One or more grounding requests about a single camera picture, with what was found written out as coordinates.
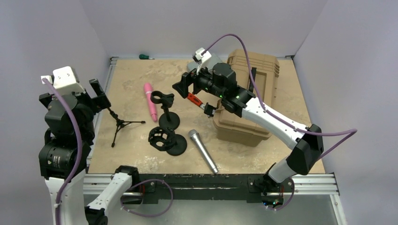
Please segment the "black tripod shock mount stand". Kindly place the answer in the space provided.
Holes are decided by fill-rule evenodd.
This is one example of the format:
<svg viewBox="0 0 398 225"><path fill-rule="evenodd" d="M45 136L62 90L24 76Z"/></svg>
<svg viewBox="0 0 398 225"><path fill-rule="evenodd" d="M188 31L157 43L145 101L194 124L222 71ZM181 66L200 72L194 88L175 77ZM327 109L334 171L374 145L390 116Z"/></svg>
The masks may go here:
<svg viewBox="0 0 398 225"><path fill-rule="evenodd" d="M116 142L116 137L117 134L119 133L119 131L123 128L125 128L127 125L133 124L133 123L140 123L140 124L145 124L146 121L141 120L141 121L126 121L126 120L122 120L119 118L119 115L116 114L110 107L107 108L109 111L109 114L111 115L111 117L113 119L115 119L116 121L116 129L115 129L115 133L114 133L114 137L113 137L113 141L111 143L111 147L114 148L115 147L115 142Z"/></svg>

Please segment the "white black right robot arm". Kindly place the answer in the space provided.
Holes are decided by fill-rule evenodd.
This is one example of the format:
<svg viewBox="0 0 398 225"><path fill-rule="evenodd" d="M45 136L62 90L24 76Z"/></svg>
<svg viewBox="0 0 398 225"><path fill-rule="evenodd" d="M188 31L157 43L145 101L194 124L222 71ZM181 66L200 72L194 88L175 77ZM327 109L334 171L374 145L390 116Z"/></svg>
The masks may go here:
<svg viewBox="0 0 398 225"><path fill-rule="evenodd" d="M212 72L206 68L185 72L172 87L182 98L187 98L190 85L194 94L203 90L219 97L226 111L260 125L291 149L289 156L266 172L263 179L266 189L274 191L291 176L309 174L323 153L321 129L317 125L307 127L266 107L253 92L238 85L236 72L229 64L217 63Z"/></svg>

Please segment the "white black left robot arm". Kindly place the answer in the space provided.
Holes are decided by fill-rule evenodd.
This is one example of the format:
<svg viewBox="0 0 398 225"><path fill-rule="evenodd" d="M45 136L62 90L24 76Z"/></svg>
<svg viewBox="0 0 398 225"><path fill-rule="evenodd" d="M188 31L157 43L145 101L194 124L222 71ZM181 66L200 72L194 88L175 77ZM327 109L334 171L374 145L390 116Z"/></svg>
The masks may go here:
<svg viewBox="0 0 398 225"><path fill-rule="evenodd" d="M75 78L66 85L66 92L55 87L50 76L43 76L41 80L51 93L39 97L47 109L48 129L38 159L53 204L53 223L106 225L111 208L125 209L122 195L137 189L143 192L145 186L137 168L122 165L100 195L88 205L84 203L86 159L95 137L93 119L102 110L110 109L111 103L96 79L90 80L96 93L93 98Z"/></svg>

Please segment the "pink microphone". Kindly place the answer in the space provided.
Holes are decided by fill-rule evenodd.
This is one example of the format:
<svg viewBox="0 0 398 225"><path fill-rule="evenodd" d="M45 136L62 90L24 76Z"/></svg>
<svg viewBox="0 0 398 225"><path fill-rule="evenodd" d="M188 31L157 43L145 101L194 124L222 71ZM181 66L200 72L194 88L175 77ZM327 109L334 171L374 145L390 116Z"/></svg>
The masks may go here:
<svg viewBox="0 0 398 225"><path fill-rule="evenodd" d="M151 84L147 82L144 84L143 89L144 89L144 93L145 93L145 96L147 99L149 114L150 114L152 120L154 122L157 122L158 121L157 108L151 100L151 94L153 92L153 88L152 88Z"/></svg>

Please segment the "black clip microphone stand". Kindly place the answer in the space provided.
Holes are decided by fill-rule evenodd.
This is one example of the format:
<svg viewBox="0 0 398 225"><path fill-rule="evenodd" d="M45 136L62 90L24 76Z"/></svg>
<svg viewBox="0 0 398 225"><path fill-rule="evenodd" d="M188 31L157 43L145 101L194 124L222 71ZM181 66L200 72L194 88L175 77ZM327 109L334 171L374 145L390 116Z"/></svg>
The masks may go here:
<svg viewBox="0 0 398 225"><path fill-rule="evenodd" d="M175 112L169 111L173 105L174 96L173 93L164 94L158 90L151 93L150 100L156 105L161 104L161 109L164 112L158 119L162 128L175 130L180 125L180 117Z"/></svg>

